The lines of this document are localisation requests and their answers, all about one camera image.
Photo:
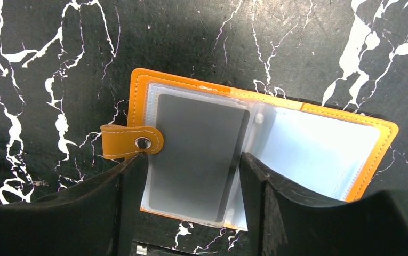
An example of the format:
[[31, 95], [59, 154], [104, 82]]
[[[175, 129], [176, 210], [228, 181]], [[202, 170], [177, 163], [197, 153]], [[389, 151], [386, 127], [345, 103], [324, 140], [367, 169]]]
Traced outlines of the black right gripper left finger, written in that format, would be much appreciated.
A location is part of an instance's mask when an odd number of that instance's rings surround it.
[[32, 203], [0, 205], [0, 255], [129, 255], [147, 172], [140, 153]]

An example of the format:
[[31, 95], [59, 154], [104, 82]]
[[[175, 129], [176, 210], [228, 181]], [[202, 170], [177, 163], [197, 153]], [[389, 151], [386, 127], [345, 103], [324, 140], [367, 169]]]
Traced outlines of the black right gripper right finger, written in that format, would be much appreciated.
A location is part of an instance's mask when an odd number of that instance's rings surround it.
[[252, 255], [408, 255], [408, 190], [346, 203], [249, 153], [239, 171]]

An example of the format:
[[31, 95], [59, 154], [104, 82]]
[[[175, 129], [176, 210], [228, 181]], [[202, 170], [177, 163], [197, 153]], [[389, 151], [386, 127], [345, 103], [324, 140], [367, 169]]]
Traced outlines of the black credit card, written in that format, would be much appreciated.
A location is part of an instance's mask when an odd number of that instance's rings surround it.
[[208, 224], [223, 221], [250, 112], [161, 94], [147, 208]]

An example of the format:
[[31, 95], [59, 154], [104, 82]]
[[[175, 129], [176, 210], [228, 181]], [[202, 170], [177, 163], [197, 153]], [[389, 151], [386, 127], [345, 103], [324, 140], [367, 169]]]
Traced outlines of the orange leather card holder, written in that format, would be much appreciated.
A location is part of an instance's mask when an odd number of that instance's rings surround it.
[[[220, 223], [208, 224], [147, 208], [151, 156], [164, 146], [163, 135], [155, 126], [161, 94], [250, 112]], [[351, 202], [364, 194], [398, 132], [395, 123], [371, 116], [137, 68], [131, 74], [127, 124], [101, 126], [101, 139], [106, 159], [148, 154], [142, 211], [211, 227], [246, 231], [239, 171], [242, 153], [252, 154], [274, 172], [312, 191]]]

